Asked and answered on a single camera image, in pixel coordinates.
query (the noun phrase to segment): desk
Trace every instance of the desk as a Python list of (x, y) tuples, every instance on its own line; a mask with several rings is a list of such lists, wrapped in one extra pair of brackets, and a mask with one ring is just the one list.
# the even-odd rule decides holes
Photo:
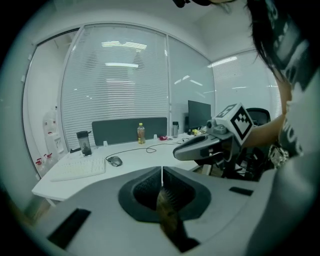
[[(184, 133), (180, 134), (178, 138), (175, 138), (173, 140), (160, 141), (150, 139), (142, 145), (138, 144), (138, 142), (130, 142), (110, 145), (106, 147), (93, 146), (91, 147), (92, 156), (88, 156), (88, 158), (105, 158), (113, 153), (121, 151), (147, 148), (157, 144), (171, 144), (182, 142), (182, 138), (190, 137), (191, 136)], [(105, 173), (103, 174), (72, 180), (50, 181), (50, 179), (54, 177), (55, 172), (59, 170), (61, 164), (65, 164), (68, 161), (74, 161), (83, 157), (81, 151), (72, 154), (68, 153), (55, 166), (53, 166), (48, 171), (48, 173), (35, 185), (32, 193), (49, 200), (64, 201), (92, 183), (149, 167), (169, 166), (178, 167), (186, 171), (194, 171), (195, 169), (197, 169), (197, 167), (199, 166), (194, 161), (179, 161), (175, 159), (173, 150), (177, 146), (178, 144), (157, 145), (154, 147), (154, 149), (156, 149), (156, 152), (154, 153), (147, 153), (145, 149), (119, 153), (115, 156), (120, 157), (123, 161), (123, 164), (121, 166), (114, 167), (106, 161)]]

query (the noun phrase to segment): cable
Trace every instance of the cable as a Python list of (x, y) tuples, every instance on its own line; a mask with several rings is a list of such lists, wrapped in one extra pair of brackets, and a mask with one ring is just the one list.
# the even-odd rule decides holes
[(141, 148), (129, 149), (129, 150), (125, 150), (125, 151), (121, 151), (121, 152), (117, 152), (117, 153), (110, 154), (110, 155), (108, 155), (108, 156), (105, 157), (105, 160), (108, 161), (107, 158), (109, 158), (109, 157), (111, 157), (111, 156), (114, 156), (114, 155), (117, 155), (117, 154), (121, 154), (121, 153), (124, 153), (124, 152), (134, 151), (134, 150), (145, 150), (148, 154), (151, 154), (151, 153), (157, 152), (157, 150), (154, 149), (154, 148), (152, 148), (152, 147), (160, 146), (160, 145), (176, 145), (176, 144), (180, 144), (180, 143), (162, 143), (162, 144), (156, 144), (156, 145), (152, 145), (152, 146), (148, 146), (148, 147), (141, 147)]
[(223, 152), (220, 151), (220, 152), (214, 153), (214, 154), (212, 155), (212, 157), (213, 157), (213, 156), (216, 156), (216, 155), (218, 155), (218, 154), (223, 154)]

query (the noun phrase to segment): computer mouse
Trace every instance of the computer mouse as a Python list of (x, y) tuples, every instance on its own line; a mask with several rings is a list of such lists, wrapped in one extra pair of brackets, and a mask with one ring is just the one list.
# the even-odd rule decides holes
[(120, 159), (120, 157), (118, 157), (118, 156), (109, 157), (107, 159), (107, 161), (109, 162), (109, 164), (111, 164), (114, 167), (121, 166), (123, 163), (122, 160)]

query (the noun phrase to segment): keyboard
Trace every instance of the keyboard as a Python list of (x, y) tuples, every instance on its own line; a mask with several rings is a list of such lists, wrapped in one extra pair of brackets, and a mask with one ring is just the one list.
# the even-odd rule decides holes
[(67, 180), (75, 180), (84, 177), (104, 174), (105, 159), (104, 158), (88, 158), (63, 163), (58, 166), (54, 177), (50, 179), (52, 182), (60, 182)]

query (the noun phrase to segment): wall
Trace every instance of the wall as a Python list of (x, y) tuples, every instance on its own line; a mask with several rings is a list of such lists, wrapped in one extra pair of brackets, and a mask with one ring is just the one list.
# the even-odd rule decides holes
[(246, 0), (229, 3), (230, 14), (220, 7), (214, 8), (196, 22), (211, 61), (254, 47), (250, 28), (251, 16), (245, 3)]
[(69, 48), (68, 41), (59, 38), (67, 36), (67, 34), (61, 35), (37, 47), (26, 77), (23, 123), (25, 131), (28, 123), (31, 130), (31, 133), (26, 131), (25, 136), (33, 162), (48, 154), (43, 117), (50, 109), (57, 106), (60, 76)]
[(25, 210), (34, 197), (31, 190), (37, 183), (24, 138), (21, 78), (29, 66), (28, 57), (35, 50), (33, 38), (53, 12), (53, 6), (47, 4), (30, 20), (12, 44), (0, 71), (0, 176), (9, 196), (21, 210)]
[(36, 41), (78, 28), (86, 23), (114, 22), (146, 26), (168, 33), (208, 54), (199, 28), (183, 15), (172, 0), (83, 1), (57, 12), (37, 35)]

